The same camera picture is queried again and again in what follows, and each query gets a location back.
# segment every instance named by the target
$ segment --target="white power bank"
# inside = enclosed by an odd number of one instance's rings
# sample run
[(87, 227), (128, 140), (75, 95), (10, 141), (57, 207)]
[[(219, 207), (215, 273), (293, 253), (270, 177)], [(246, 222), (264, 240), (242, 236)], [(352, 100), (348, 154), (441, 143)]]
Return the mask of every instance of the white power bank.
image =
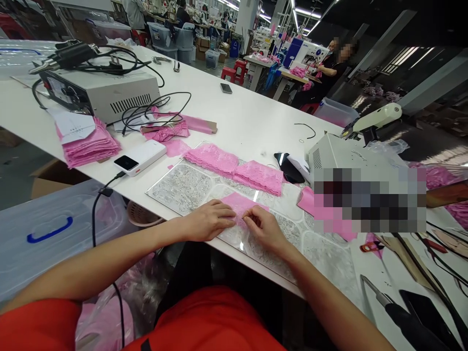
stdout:
[(136, 176), (164, 154), (166, 154), (164, 145), (154, 140), (148, 140), (144, 144), (126, 151), (124, 156), (114, 161), (114, 164), (129, 176)]

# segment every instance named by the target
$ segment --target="red shirt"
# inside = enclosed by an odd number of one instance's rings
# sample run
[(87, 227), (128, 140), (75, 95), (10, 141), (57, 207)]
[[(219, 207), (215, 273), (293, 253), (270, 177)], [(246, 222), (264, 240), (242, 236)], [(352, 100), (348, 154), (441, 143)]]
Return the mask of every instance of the red shirt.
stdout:
[[(58, 299), (9, 311), (0, 316), (0, 350), (74, 350), (80, 313), (76, 303)], [(147, 339), (152, 351), (285, 350), (253, 307), (222, 286), (187, 296), (161, 316), (154, 331), (124, 350), (140, 351)]]

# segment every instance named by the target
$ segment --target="work table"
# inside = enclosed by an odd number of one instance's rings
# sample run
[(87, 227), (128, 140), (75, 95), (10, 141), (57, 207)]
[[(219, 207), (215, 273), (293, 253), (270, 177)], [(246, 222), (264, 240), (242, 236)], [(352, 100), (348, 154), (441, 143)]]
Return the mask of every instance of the work table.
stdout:
[[(151, 60), (151, 57), (155, 56), (154, 51), (140, 46), (135, 48), (135, 53), (143, 61)], [(190, 131), (191, 135), (183, 141), (192, 148), (206, 140), (215, 143), (227, 152), (236, 154), (241, 159), (255, 160), (265, 165), (276, 164), (273, 157), (274, 153), (287, 152), (293, 156), (303, 158), (304, 154), (325, 132), (339, 135), (342, 131), (336, 125), (235, 84), (229, 83), (233, 91), (231, 95), (223, 94), (219, 86), (223, 82), (220, 78), (211, 76), (184, 63), (180, 64), (179, 73), (173, 71), (173, 63), (163, 62), (162, 65), (151, 63), (151, 67), (164, 77), (165, 85), (160, 88), (162, 95), (182, 90), (192, 94), (183, 114), (217, 123), (218, 131), (216, 134), (208, 135)], [(0, 89), (2, 91), (0, 96), (0, 106), (2, 106), (0, 125), (45, 152), (64, 160), (62, 146), (59, 143), (53, 119), (46, 111), (39, 108), (32, 96), (31, 89), (13, 80), (1, 81)], [(39, 96), (39, 98), (46, 107), (55, 105), (54, 102), (43, 96)], [(180, 110), (186, 98), (186, 94), (172, 96), (171, 101), (163, 111)], [(311, 130), (303, 125), (295, 125), (295, 123), (304, 123), (312, 127), (316, 132), (316, 136), (307, 139), (312, 136)], [(145, 142), (145, 138), (140, 133), (130, 133), (123, 137), (116, 134), (112, 127), (108, 128), (108, 130), (121, 143), (122, 151), (120, 155), (125, 150)], [(133, 178), (121, 178), (114, 182), (111, 187), (124, 197), (164, 219), (172, 219), (178, 215), (147, 196), (145, 191), (168, 172), (168, 167), (177, 164), (179, 161), (179, 156), (163, 156), (140, 175)], [(104, 163), (94, 162), (78, 167), (78, 170), (101, 183), (107, 183), (118, 173), (112, 160)], [(428, 210), (427, 213), (428, 221), (438, 226), (460, 227), (445, 209)], [(401, 306), (404, 306), (404, 303), (398, 292), (400, 289), (429, 296), (453, 334), (459, 339), (453, 320), (442, 302), (435, 294), (414, 282), (394, 253), (385, 249), (383, 260), (380, 260), (372, 253), (362, 253), (359, 250), (359, 245), (364, 243), (365, 236), (365, 233), (360, 233), (358, 238), (350, 243), (356, 278), (359, 278), (361, 274), (367, 276), (381, 292), (388, 293)], [(440, 280), (461, 317), (467, 323), (468, 304), (466, 298), (455, 285), (453, 278), (434, 265), (432, 260), (427, 257), (422, 243), (418, 243), (411, 238), (409, 233), (402, 233), (402, 236), (410, 239), (423, 262)], [(302, 296), (296, 285), (221, 239), (215, 238), (209, 244), (266, 276), (283, 288)], [(468, 277), (466, 276), (468, 272), (466, 261), (451, 253), (443, 255), (443, 259), (458, 273)], [(397, 350), (411, 350), (409, 343), (386, 315), (384, 309), (378, 304), (369, 289), (366, 288), (364, 296), (367, 296), (366, 300), (369, 301), (364, 312), (376, 324), (382, 334)]]

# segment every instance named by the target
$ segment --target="black phone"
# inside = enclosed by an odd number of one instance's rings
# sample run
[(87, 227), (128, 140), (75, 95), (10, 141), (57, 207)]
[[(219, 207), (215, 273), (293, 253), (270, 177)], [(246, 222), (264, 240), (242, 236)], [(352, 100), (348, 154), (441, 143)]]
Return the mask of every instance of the black phone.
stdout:
[(408, 311), (417, 317), (423, 326), (437, 336), (450, 350), (462, 351), (430, 298), (406, 290), (400, 290), (400, 295)]
[(221, 83), (221, 89), (223, 90), (223, 93), (226, 93), (226, 94), (232, 94), (233, 93), (233, 91), (231, 90), (231, 87), (229, 86), (229, 84)]
[(289, 154), (287, 153), (276, 153), (274, 158), (278, 161), (279, 169), (283, 171), (284, 178), (289, 183), (304, 183), (305, 179), (302, 174), (293, 166), (291, 161), (288, 160)]

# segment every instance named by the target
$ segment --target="worker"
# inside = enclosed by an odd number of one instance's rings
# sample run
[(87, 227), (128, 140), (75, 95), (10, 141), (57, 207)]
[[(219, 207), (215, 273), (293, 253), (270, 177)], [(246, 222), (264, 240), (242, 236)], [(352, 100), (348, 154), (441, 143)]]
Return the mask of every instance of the worker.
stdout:
[[(74, 350), (83, 301), (98, 295), (158, 248), (180, 241), (190, 241), (186, 246), (208, 247), (201, 242), (235, 225), (230, 217), (235, 217), (230, 206), (211, 200), (187, 216), (122, 236), (60, 262), (0, 311), (0, 350)], [(289, 266), (340, 351), (394, 351), (374, 324), (285, 238), (273, 214), (254, 206), (241, 220), (265, 250)], [(173, 274), (177, 274), (179, 264), (196, 274), (193, 267), (197, 260), (181, 260), (179, 257)], [(261, 320), (239, 293), (226, 286), (203, 287), (203, 282), (190, 274), (184, 278), (186, 284), (179, 286), (172, 285), (171, 278), (158, 306), (154, 330), (124, 350), (285, 350), (267, 331), (268, 321)], [(197, 290), (182, 293), (190, 283), (197, 284)], [(255, 289), (251, 292), (259, 299), (270, 294)], [(274, 313), (281, 305), (269, 305), (268, 310)]]
[(328, 67), (328, 60), (325, 61), (326, 63), (323, 65), (319, 65), (317, 71), (322, 72), (322, 76), (320, 77), (321, 83), (314, 83), (314, 86), (310, 90), (297, 93), (292, 100), (291, 106), (296, 109), (301, 109), (305, 104), (320, 103), (344, 74), (349, 65), (349, 59), (358, 49), (359, 41), (352, 40), (342, 47), (336, 62), (333, 62), (333, 57), (329, 59), (330, 63), (332, 63), (331, 67)]
[(122, 0), (122, 5), (127, 13), (128, 24), (132, 29), (147, 31), (145, 27), (145, 17), (148, 15), (141, 0)]
[(179, 21), (179, 27), (182, 28), (184, 23), (193, 23), (194, 20), (190, 18), (190, 15), (187, 13), (185, 9), (187, 7), (187, 3), (185, 0), (179, 0), (179, 8), (177, 9), (177, 20)]

